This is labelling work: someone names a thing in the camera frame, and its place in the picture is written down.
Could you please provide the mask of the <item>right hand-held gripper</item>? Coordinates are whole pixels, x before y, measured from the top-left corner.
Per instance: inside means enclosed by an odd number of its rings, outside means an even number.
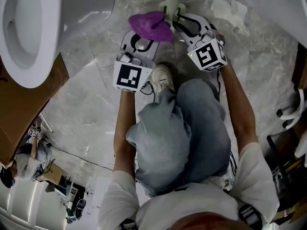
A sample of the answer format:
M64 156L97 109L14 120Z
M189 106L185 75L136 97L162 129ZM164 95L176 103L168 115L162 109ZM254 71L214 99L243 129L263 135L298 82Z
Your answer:
M201 71L212 72L227 65L224 46L214 36L215 27L196 14L179 14L172 22L187 44L187 55Z

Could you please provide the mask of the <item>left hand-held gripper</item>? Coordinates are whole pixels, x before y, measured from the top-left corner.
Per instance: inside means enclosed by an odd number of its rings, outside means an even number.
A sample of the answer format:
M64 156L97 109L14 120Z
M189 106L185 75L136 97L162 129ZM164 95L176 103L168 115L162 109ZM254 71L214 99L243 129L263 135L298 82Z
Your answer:
M159 42L141 38L133 30L123 37L116 56L113 86L129 92L138 92L147 82L154 66Z

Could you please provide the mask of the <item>purple cloth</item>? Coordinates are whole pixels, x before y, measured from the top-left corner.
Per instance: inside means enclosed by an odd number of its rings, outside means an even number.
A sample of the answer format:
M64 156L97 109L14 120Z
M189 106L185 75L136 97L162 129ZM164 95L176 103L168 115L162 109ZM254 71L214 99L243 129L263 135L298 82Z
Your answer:
M165 14L162 11L136 14L131 16L128 22L132 30L141 38L158 42L173 41L171 25L165 22Z

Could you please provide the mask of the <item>person's right forearm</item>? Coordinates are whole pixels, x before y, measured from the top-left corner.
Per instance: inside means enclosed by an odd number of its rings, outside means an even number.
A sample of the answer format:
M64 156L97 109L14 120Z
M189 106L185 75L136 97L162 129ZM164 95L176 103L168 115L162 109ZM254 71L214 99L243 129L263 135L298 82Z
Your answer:
M241 152L246 145L258 142L254 112L232 65L228 63L221 68L220 73L238 152Z

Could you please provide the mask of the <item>person's left forearm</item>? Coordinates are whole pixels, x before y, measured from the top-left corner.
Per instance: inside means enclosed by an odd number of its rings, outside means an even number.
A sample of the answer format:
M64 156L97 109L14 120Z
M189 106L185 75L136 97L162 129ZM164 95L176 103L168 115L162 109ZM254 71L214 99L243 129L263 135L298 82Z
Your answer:
M135 93L122 91L113 142L115 155L113 171L123 171L132 177L135 177L136 149L127 141L126 134L135 124Z

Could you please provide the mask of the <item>white smart toilet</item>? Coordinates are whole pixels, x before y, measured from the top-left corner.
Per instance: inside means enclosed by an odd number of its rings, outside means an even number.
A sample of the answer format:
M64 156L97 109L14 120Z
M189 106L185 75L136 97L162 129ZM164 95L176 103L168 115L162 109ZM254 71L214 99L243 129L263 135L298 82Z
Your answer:
M307 48L307 0L244 0Z

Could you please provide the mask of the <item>white open-lid toilet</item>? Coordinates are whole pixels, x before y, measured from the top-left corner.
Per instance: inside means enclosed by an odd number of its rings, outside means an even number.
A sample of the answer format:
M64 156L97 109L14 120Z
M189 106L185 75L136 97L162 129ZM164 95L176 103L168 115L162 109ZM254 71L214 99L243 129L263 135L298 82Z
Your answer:
M115 0L0 0L0 57L15 82L40 86L62 46L101 25Z

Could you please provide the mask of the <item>person's right hand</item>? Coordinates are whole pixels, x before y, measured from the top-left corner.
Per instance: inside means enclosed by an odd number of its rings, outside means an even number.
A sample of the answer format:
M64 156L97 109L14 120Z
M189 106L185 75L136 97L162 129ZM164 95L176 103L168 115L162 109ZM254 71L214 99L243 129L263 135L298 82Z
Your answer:
M214 36L217 39L218 42L220 42L222 45L225 45L225 39L222 34L220 34L217 30L214 30Z

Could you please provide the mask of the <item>person's white sneaker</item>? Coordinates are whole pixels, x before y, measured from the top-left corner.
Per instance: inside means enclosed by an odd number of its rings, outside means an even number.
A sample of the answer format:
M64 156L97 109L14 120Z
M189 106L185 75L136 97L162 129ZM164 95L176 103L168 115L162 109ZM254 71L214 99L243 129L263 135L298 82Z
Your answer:
M158 64L154 67L151 72L150 83L156 95L165 89L170 89L171 91L175 90L172 74L169 68L164 64Z

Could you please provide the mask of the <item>crumpled white paper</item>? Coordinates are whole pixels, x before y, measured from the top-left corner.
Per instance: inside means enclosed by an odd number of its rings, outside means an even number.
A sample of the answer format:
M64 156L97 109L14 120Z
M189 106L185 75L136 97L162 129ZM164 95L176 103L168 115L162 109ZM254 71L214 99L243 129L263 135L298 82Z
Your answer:
M235 0L230 4L225 0L213 0L212 10L214 17L230 22L241 34L250 36L250 31L244 23L248 12L247 6Z

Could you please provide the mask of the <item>person's grey jeans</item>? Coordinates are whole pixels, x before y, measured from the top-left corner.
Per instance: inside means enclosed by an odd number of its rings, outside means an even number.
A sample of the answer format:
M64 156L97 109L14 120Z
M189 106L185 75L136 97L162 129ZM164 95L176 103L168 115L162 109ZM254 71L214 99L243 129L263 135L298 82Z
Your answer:
M126 139L136 148L135 176L148 196L226 174L231 140L212 83L191 79L177 93L165 89L138 117Z

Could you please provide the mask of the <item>grey white office chair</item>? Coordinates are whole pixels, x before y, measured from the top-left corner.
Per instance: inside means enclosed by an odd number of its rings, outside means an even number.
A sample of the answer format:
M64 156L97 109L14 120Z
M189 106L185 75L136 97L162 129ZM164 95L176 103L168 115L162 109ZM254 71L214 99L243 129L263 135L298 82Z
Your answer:
M298 108L291 114L284 114L282 109L278 109L276 114L283 121L291 120L290 124L285 125L285 129L289 130L293 128L295 124L299 121L303 112L307 109L307 100L305 100L305 94L303 89L298 89L299 93L299 106ZM295 149L295 156L297 158L305 157L304 167L307 168L307 130L303 132L300 141Z

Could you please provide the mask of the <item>large cardboard box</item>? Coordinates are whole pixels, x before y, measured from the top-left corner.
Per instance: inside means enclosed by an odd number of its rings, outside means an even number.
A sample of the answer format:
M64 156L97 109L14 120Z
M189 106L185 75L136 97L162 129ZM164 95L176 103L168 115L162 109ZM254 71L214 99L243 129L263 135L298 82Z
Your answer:
M9 76L0 57L0 165L11 165L32 122L68 79L63 58L58 55L44 83L27 89Z

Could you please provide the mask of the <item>small cardboard box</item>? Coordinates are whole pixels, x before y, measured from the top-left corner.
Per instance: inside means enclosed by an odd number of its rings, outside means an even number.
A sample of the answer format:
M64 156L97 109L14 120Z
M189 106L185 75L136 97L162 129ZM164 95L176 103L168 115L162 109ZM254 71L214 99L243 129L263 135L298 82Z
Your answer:
M55 185L60 183L60 180L63 176L64 171L56 165L54 162L50 162L43 174L37 177L38 181L49 181Z

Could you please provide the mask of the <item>person's white shirt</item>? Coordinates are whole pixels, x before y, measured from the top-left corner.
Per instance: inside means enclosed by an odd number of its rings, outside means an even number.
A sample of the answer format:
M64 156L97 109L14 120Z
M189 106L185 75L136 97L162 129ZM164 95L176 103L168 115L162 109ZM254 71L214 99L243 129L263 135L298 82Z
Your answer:
M101 230L120 230L124 220L132 219L137 230L166 230L180 218L200 212L238 220L244 205L255 208L264 227L273 220L280 205L272 173L256 142L242 149L229 193L205 180L186 184L140 205L134 179L126 172L114 172L102 200L98 226Z

